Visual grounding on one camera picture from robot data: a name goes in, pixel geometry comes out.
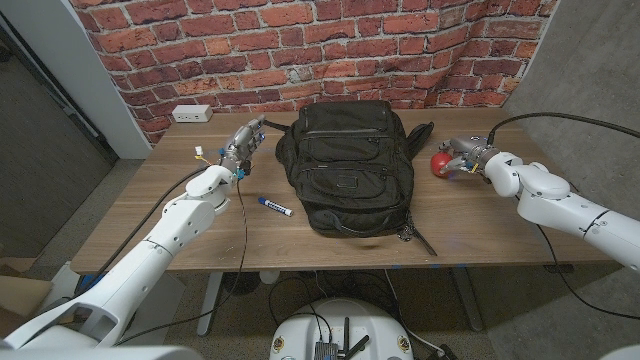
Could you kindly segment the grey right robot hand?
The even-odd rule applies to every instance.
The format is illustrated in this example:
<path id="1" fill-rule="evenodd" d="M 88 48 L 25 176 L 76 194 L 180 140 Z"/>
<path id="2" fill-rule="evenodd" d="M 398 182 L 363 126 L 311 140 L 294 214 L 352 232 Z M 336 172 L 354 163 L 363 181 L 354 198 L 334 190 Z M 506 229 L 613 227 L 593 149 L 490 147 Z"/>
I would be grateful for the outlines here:
<path id="1" fill-rule="evenodd" d="M 439 151 L 451 155 L 452 159 L 437 170 L 436 174 L 444 175 L 451 171 L 483 174 L 489 160 L 499 153 L 499 150 L 487 141 L 486 137 L 472 135 L 460 135 L 445 140 L 439 145 Z"/>

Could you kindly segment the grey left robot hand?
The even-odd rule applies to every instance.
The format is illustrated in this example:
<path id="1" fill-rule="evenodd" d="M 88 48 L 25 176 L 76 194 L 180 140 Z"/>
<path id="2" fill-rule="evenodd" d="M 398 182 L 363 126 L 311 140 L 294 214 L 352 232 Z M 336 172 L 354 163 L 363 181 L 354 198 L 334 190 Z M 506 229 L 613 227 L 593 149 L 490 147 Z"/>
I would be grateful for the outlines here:
<path id="1" fill-rule="evenodd" d="M 241 126 L 232 135 L 222 150 L 219 164 L 232 172 L 242 170 L 250 173 L 251 157 L 263 142 L 265 116 L 260 115 Z"/>

